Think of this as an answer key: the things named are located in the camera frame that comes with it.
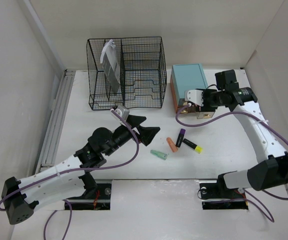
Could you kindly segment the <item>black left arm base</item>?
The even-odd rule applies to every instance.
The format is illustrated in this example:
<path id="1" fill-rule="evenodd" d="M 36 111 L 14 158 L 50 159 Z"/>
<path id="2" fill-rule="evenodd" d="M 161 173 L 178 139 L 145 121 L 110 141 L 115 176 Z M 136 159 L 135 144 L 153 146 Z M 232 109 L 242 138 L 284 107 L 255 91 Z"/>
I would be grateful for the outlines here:
<path id="1" fill-rule="evenodd" d="M 107 211 L 111 207 L 112 180 L 94 180 L 87 172 L 79 179 L 82 181 L 82 193 L 67 199 L 72 210 Z"/>

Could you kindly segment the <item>clear plastic drawer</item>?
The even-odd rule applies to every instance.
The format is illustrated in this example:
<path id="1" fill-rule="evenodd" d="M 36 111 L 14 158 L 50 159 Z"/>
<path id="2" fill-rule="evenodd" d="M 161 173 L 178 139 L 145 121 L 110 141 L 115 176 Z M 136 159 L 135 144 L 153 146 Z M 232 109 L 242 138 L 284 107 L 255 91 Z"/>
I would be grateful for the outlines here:
<path id="1" fill-rule="evenodd" d="M 178 103 L 177 112 L 180 114 L 189 114 L 191 112 L 191 103 L 181 99 Z"/>
<path id="2" fill-rule="evenodd" d="M 210 106 L 197 106 L 195 108 L 197 119 L 210 119 L 213 117 L 216 108 Z"/>

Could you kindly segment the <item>grey paper swatch booklet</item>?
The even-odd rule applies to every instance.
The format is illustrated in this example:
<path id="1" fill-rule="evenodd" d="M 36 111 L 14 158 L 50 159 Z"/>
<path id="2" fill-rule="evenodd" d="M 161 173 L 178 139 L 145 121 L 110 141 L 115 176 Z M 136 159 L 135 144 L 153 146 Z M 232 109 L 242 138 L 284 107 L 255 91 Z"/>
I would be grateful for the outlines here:
<path id="1" fill-rule="evenodd" d="M 113 39 L 105 43 L 101 52 L 100 64 L 103 67 L 111 91 L 117 93 L 120 87 L 120 64 L 117 58 L 117 47 Z"/>

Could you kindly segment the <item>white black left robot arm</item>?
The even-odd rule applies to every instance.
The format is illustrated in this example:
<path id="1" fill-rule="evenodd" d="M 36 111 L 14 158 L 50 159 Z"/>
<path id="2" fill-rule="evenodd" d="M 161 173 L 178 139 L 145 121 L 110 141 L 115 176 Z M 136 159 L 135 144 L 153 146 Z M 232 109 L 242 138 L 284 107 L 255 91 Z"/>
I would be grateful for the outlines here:
<path id="1" fill-rule="evenodd" d="M 159 127 L 143 127 L 144 116 L 129 115 L 125 122 L 111 131 L 105 127 L 94 130 L 86 145 L 61 163 L 30 177 L 11 177 L 4 183 L 2 204 L 9 223 L 16 225 L 30 218 L 37 210 L 57 201 L 91 198 L 97 183 L 91 175 L 129 140 L 148 146 Z"/>

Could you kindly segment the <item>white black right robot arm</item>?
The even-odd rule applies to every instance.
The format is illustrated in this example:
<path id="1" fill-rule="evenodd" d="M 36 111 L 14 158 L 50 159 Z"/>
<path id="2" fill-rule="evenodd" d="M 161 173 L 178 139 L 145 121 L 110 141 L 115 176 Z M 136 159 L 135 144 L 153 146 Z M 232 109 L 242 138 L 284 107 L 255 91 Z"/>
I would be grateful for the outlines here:
<path id="1" fill-rule="evenodd" d="M 204 91 L 204 103 L 214 108 L 229 108 L 248 136 L 258 163 L 247 170 L 222 173 L 216 183 L 204 184 L 208 198 L 230 199 L 237 189 L 265 191 L 287 184 L 288 152 L 278 142 L 279 135 L 265 121 L 253 90 L 240 88 L 233 70 L 218 72 L 215 78 L 217 89 Z"/>

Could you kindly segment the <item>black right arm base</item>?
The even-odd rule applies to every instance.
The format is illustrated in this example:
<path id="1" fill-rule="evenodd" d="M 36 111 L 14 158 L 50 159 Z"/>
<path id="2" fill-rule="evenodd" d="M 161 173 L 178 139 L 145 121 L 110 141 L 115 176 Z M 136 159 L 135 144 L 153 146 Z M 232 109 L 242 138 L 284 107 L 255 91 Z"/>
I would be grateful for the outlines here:
<path id="1" fill-rule="evenodd" d="M 203 210 L 248 210 L 248 203 L 243 200 L 246 196 L 236 188 L 228 189 L 224 183 L 224 174 L 216 180 L 201 180 L 199 182 L 198 198 L 202 201 Z"/>

